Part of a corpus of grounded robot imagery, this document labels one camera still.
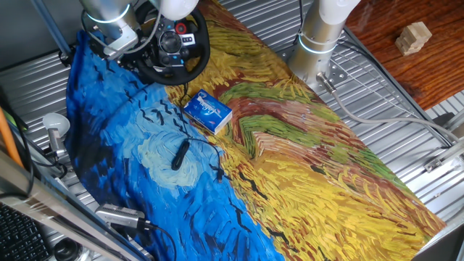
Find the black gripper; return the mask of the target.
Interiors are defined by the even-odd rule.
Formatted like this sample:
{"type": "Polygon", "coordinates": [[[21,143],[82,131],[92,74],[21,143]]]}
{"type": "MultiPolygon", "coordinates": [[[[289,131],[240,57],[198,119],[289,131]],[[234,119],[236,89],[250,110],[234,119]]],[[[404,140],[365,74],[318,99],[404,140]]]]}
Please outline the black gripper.
{"type": "Polygon", "coordinates": [[[137,60],[141,60],[142,64],[149,69],[154,69],[154,59],[156,58],[157,48],[154,44],[149,43],[142,50],[134,54],[123,55],[119,61],[119,67],[129,70],[131,72],[138,72],[137,60]]]}

